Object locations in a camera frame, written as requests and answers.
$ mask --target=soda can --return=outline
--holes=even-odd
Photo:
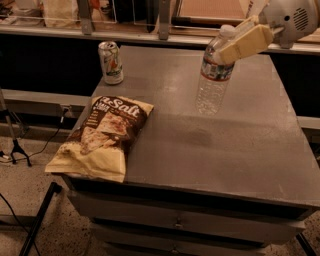
[[[119,84],[123,81],[122,62],[120,49],[115,42],[105,41],[98,48],[103,80],[110,85]]]

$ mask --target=table top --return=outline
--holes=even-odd
[[[268,55],[237,61],[220,111],[198,112],[202,51],[123,46],[124,81],[93,96],[154,104],[125,182],[320,206],[320,171]]]

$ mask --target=metal pole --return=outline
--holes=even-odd
[[[3,112],[5,114],[5,118],[6,118],[7,124],[9,126],[11,138],[13,140],[15,140],[16,136],[14,135],[14,131],[13,131],[13,128],[12,128],[12,123],[11,123],[11,120],[10,120],[10,116],[7,114],[8,109],[6,107],[6,103],[4,102],[4,97],[3,97],[1,86],[0,86],[0,102],[1,102],[1,106],[2,106]]]
[[[40,228],[40,225],[42,223],[42,220],[46,214],[46,211],[48,209],[48,206],[50,204],[51,198],[54,193],[60,193],[62,187],[58,185],[56,182],[51,182],[51,185],[47,191],[46,196],[43,199],[43,202],[41,204],[41,207],[38,211],[38,214],[36,216],[35,221],[33,222],[33,225],[28,233],[27,239],[20,251],[19,256],[26,256],[29,254],[30,249],[34,243],[34,240],[36,238],[36,235],[38,233],[38,230]]]
[[[308,256],[317,256],[311,245],[309,244],[308,240],[305,238],[305,236],[300,233],[296,236],[298,242],[300,243],[302,249]]]

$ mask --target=cabinet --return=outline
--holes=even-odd
[[[238,61],[222,109],[208,117],[195,105],[202,51],[121,54],[125,80],[101,81],[93,96],[155,105],[125,181],[63,175],[111,255],[263,255],[304,230],[320,207],[319,167],[269,56]]]

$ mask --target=sea salt chips bag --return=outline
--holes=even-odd
[[[125,97],[94,98],[89,116],[60,146],[45,172],[123,182],[126,156],[152,109]]]

